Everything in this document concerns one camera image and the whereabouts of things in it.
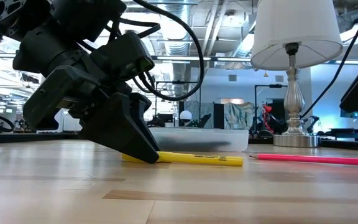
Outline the black metal frame stand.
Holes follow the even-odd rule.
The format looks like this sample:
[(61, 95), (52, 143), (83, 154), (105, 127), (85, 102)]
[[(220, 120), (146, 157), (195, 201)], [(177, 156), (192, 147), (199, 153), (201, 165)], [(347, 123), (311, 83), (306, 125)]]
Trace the black metal frame stand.
[(254, 85), (254, 134), (257, 132), (257, 88), (258, 87), (268, 87), (268, 88), (288, 88), (288, 85), (281, 84), (269, 84), (269, 85)]
[(166, 86), (169, 85), (173, 87), (174, 85), (196, 85), (197, 82), (187, 82), (183, 80), (174, 80), (174, 81), (156, 81), (155, 89), (161, 93), (162, 91), (171, 92), (171, 89), (168, 89)]

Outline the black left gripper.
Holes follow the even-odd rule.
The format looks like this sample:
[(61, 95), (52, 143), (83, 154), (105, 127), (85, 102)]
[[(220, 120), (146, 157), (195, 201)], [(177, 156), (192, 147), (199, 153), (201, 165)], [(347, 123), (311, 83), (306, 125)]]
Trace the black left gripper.
[(68, 109), (84, 122), (81, 138), (154, 164), (160, 149), (144, 120), (151, 101), (131, 91), (99, 68), (60, 65), (27, 100), (24, 119), (33, 129), (56, 130), (55, 115)]

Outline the white globe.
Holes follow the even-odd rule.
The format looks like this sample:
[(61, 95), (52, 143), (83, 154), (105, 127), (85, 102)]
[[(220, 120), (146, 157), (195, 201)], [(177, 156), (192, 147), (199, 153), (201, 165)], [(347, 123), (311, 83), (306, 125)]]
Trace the white globe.
[(188, 123), (192, 120), (192, 113), (188, 110), (184, 110), (180, 113), (179, 117), (182, 122)]

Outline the silver ceiling air duct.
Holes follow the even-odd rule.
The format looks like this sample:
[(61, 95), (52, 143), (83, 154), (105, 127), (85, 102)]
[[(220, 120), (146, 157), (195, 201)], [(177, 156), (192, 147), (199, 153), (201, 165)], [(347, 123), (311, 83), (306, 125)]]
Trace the silver ceiling air duct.
[[(186, 4), (158, 4), (159, 8), (164, 11), (170, 12), (180, 18), (187, 24), (190, 21), (190, 6)], [(185, 40), (191, 40), (188, 32), (178, 23), (162, 16), (162, 34), (163, 38), (167, 39), (165, 42), (165, 51), (168, 56), (189, 56), (189, 50), (191, 44), (185, 42)], [(173, 78), (172, 81), (184, 81), (190, 80), (190, 62), (178, 62), (172, 63)]]

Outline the pink pencil blue eraser cap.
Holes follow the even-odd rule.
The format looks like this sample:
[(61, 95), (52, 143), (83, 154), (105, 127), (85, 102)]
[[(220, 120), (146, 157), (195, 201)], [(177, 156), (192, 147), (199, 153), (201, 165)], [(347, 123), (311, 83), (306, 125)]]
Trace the pink pencil blue eraser cap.
[(296, 156), (288, 154), (256, 154), (250, 157), (266, 161), (312, 162), (358, 166), (358, 158), (350, 157)]

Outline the translucent plastic supply box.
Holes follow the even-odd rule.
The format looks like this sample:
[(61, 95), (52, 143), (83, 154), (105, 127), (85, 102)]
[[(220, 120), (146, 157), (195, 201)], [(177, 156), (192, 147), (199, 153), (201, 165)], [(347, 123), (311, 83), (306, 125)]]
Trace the translucent plastic supply box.
[(170, 152), (242, 152), (248, 147), (246, 129), (150, 128), (158, 147)]

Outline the long slim yellow highlighter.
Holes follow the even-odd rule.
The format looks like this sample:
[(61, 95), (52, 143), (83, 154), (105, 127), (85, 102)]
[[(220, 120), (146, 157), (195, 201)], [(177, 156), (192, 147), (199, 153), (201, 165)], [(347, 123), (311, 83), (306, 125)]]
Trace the long slim yellow highlighter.
[(157, 163), (182, 163), (214, 166), (241, 167), (244, 159), (239, 156), (214, 156), (200, 154), (183, 154), (176, 152), (158, 152)]

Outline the ceiling light bar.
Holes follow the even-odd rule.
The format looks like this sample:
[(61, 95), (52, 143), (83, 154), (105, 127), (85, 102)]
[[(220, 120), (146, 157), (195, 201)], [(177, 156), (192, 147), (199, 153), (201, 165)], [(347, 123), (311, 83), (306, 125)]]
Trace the ceiling light bar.
[[(152, 55), (153, 60), (160, 61), (198, 61), (199, 57), (192, 56), (161, 56), (161, 55)], [(250, 62), (250, 58), (236, 58), (236, 57), (203, 57), (204, 61), (212, 62)]]

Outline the silver table lamp white shade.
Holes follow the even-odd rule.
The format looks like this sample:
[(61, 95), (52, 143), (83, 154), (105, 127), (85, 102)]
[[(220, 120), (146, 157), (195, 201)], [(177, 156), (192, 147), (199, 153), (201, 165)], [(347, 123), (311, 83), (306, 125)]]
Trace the silver table lamp white shade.
[(274, 146), (318, 147), (319, 137), (303, 127), (299, 72), (336, 58), (342, 50), (333, 0), (259, 0), (250, 62), (261, 70), (284, 71), (288, 80), (283, 102), (288, 127), (274, 135)]

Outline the red object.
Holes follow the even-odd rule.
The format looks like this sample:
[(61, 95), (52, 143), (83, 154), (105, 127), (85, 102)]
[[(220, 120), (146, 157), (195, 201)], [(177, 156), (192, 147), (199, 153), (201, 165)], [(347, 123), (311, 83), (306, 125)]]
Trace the red object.
[(273, 128), (269, 125), (270, 123), (270, 112), (272, 110), (271, 106), (268, 105), (263, 105), (262, 108), (262, 116), (263, 116), (263, 121), (264, 121), (264, 126), (266, 128), (266, 130), (270, 131), (271, 133), (273, 133)]

